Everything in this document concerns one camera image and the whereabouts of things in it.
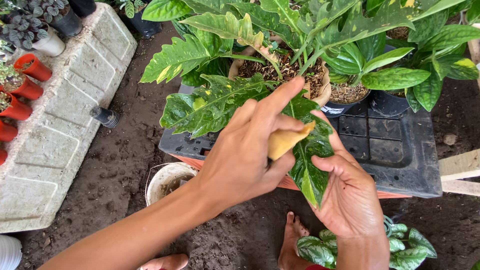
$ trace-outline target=right hand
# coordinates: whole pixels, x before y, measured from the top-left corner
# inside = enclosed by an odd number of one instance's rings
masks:
[[[321,111],[312,114],[329,123]],[[347,152],[335,129],[329,139],[335,155],[312,157],[318,169],[329,172],[322,205],[312,210],[337,238],[385,235],[375,181]]]

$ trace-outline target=dark soil ground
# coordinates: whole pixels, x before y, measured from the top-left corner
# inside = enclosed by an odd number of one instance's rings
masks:
[[[32,270],[76,241],[142,209],[149,168],[174,158],[158,150],[163,133],[158,121],[165,97],[178,91],[180,79],[168,84],[138,84],[142,71],[161,45],[177,33],[170,23],[150,40],[142,39],[111,109],[122,113],[114,129],[101,127],[53,224],[14,233],[24,256],[18,269]],[[480,96],[476,81],[445,80],[432,112],[440,158],[480,148]],[[457,135],[453,146],[445,133]],[[467,270],[480,259],[480,198],[444,194],[433,199],[381,200],[384,213],[416,227],[433,244],[438,259],[420,269]],[[180,236],[161,255],[186,253],[191,270],[271,270],[283,241],[285,215],[293,210],[316,235],[322,224],[299,191],[275,191],[231,207]]]

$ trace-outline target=black plastic pot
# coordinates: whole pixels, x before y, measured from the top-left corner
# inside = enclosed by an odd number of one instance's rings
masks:
[[[410,105],[406,98],[392,95],[386,91],[374,90],[370,107],[383,116],[396,116],[408,110]]]
[[[79,17],[86,17],[96,10],[96,5],[93,0],[70,0],[68,1],[73,12]]]
[[[326,117],[330,117],[330,118],[338,117],[340,115],[343,115],[345,112],[347,112],[350,108],[353,107],[353,105],[358,104],[360,101],[368,97],[371,92],[372,92],[371,90],[368,90],[368,94],[365,95],[362,99],[350,104],[339,104],[339,103],[328,101],[325,105],[323,105],[322,111],[324,112]]]
[[[145,38],[150,38],[151,36],[155,35],[156,33],[162,31],[162,25],[160,22],[152,22],[147,20],[142,20],[142,15],[144,13],[144,9],[140,12],[135,13],[133,18],[128,18],[124,15],[128,21],[132,24],[132,26],[142,34]]]
[[[49,23],[49,25],[64,36],[73,37],[82,31],[83,25],[80,22],[80,18],[73,12],[73,9],[70,6],[67,6],[67,8],[69,8],[68,13],[61,20]]]
[[[120,115],[116,111],[95,106],[90,110],[90,116],[97,119],[107,128],[114,128],[120,121]]]

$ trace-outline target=seedling tray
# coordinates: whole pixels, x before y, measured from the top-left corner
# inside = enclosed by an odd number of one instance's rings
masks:
[[[442,195],[437,152],[430,113],[411,109],[384,117],[369,106],[369,98],[345,115],[329,118],[345,148],[374,178],[377,190],[397,197],[423,198]],[[201,168],[215,144],[217,133],[191,139],[190,134],[172,134],[166,129],[160,150]]]

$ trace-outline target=toe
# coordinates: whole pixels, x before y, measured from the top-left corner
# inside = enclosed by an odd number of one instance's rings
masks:
[[[293,224],[293,217],[295,216],[295,214],[290,211],[287,213],[287,224]]]

